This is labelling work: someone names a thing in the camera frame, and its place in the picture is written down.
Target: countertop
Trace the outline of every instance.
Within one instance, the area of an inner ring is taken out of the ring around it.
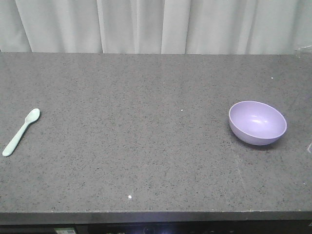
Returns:
[[[229,108],[278,109],[269,146]],[[0,224],[312,219],[312,55],[0,54]]]

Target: spoon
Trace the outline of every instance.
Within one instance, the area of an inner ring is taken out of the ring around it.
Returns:
[[[13,137],[13,139],[9,142],[9,144],[6,146],[6,148],[4,149],[4,151],[2,152],[2,155],[5,157],[10,156],[13,151],[15,150],[16,146],[18,145],[20,138],[22,137],[22,135],[24,134],[24,132],[26,131],[27,127],[29,124],[31,124],[32,122],[35,122],[40,116],[40,110],[39,109],[34,109],[32,110],[25,118],[25,123],[23,124],[23,126],[19,129],[19,131],[15,134],[15,136]]]

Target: plastic bowl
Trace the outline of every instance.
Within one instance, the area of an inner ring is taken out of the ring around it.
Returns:
[[[241,101],[229,111],[230,127],[242,141],[251,145],[268,145],[278,140],[287,129],[282,114],[258,101]]]

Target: spoon handle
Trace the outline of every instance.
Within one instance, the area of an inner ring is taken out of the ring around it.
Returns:
[[[12,138],[12,140],[9,142],[9,144],[6,146],[4,151],[2,152],[2,155],[5,157],[10,156],[13,151],[15,150],[16,146],[18,145],[20,138],[24,134],[28,124],[24,123],[23,126],[19,129],[19,131],[15,134],[15,136]]]

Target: white curtain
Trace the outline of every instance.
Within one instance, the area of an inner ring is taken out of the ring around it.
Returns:
[[[0,0],[2,52],[294,54],[312,0]]]

